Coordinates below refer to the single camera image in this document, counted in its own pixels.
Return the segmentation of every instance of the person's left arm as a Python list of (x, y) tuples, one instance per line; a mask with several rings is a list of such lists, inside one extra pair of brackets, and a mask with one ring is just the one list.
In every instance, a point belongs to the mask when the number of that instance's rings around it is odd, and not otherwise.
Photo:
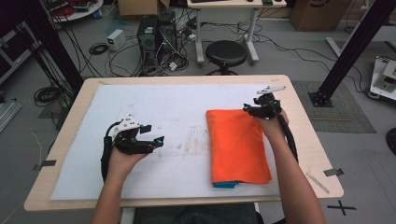
[(127, 155), (113, 148), (107, 178), (91, 218), (91, 224), (120, 222), (120, 196), (124, 180), (134, 166), (146, 156), (147, 154)]

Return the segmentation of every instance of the towel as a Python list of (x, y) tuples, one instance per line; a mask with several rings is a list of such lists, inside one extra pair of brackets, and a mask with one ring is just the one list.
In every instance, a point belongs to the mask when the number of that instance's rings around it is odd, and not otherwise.
[(267, 184), (271, 180), (259, 122), (242, 109), (208, 110), (206, 121), (214, 187), (233, 188), (238, 182)]

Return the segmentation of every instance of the person's right arm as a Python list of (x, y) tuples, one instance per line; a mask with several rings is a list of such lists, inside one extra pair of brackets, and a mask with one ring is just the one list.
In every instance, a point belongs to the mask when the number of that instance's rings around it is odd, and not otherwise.
[(318, 198), (294, 159), (277, 119), (258, 119), (274, 151), (280, 198), (286, 222), (326, 223)]

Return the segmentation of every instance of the dark pants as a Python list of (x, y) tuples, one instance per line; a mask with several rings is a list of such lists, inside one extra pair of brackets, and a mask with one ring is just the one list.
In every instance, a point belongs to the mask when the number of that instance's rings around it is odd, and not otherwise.
[(258, 224), (254, 203), (137, 208), (134, 224)]

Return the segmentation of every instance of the person's left hand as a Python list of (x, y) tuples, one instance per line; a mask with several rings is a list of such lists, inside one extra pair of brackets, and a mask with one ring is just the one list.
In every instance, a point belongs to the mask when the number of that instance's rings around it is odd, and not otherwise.
[(134, 166), (148, 154), (128, 155), (113, 147), (108, 163), (107, 178), (124, 181)]

